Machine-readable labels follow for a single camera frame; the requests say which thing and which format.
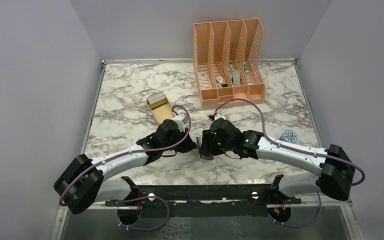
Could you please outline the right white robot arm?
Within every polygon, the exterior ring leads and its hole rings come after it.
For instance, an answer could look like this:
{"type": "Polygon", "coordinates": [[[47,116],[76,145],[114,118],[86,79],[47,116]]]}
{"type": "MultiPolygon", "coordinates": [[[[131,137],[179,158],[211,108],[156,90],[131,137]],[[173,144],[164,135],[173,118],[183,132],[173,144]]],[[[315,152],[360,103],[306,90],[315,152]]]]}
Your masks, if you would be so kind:
{"type": "Polygon", "coordinates": [[[198,145],[203,159],[212,160],[233,152],[241,159],[271,160],[305,170],[305,173],[284,175],[273,181],[268,196],[276,204],[288,197],[309,193],[322,193],[339,201],[350,197],[356,167],[338,145],[305,147],[272,139],[255,130],[240,131],[224,118],[213,121],[209,129],[203,130],[198,145]]]}

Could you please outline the brown leather card holder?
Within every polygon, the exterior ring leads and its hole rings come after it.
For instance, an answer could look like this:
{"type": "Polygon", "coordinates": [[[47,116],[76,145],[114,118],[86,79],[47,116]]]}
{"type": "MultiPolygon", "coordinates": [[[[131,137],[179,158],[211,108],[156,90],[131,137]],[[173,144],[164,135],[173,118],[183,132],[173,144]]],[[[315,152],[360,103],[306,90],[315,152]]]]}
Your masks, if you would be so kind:
{"type": "Polygon", "coordinates": [[[201,146],[202,146],[202,138],[197,136],[196,137],[196,145],[197,145],[197,149],[198,149],[198,154],[199,154],[199,157],[203,160],[208,160],[209,158],[204,156],[202,153],[201,153],[201,146]]]}

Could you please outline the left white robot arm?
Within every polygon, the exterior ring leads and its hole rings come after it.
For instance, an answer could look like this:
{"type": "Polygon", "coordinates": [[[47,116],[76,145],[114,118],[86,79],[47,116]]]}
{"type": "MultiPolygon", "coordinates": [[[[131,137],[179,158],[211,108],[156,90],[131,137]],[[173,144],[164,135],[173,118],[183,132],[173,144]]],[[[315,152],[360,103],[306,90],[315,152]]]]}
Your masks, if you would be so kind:
{"type": "Polygon", "coordinates": [[[165,151],[187,153],[196,148],[190,138],[190,120],[166,119],[156,131],[119,152],[95,159],[85,154],[76,156],[55,181],[53,188],[58,203],[72,214],[85,211],[102,200],[105,181],[127,170],[146,166],[163,157],[165,151]]]}

